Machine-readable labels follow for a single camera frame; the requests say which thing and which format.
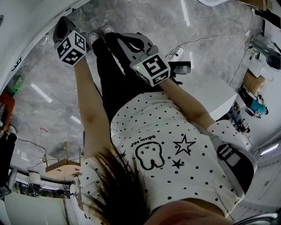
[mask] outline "long brown hair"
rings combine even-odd
[[[101,185],[96,185],[100,198],[88,196],[89,209],[108,225],[143,225],[149,217],[144,180],[137,170],[124,159],[116,147],[114,156],[109,149],[94,154],[99,165],[96,171]]]

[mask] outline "orange object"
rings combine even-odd
[[[4,125],[4,131],[7,130],[10,122],[10,118],[12,116],[12,112],[14,110],[15,100],[12,96],[10,96],[7,92],[3,91],[3,93],[0,95],[0,102],[2,104],[5,104],[5,109],[7,110],[7,118]]]

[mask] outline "polka dot shirt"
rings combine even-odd
[[[133,157],[137,161],[150,211],[171,201],[196,198],[218,206],[227,216],[240,201],[217,162],[210,138],[200,134],[164,92],[136,96],[117,112],[111,130],[123,157],[129,163]],[[208,131],[225,142],[241,142],[227,120],[212,124]],[[84,160],[82,193],[95,198],[96,169],[93,159]]]

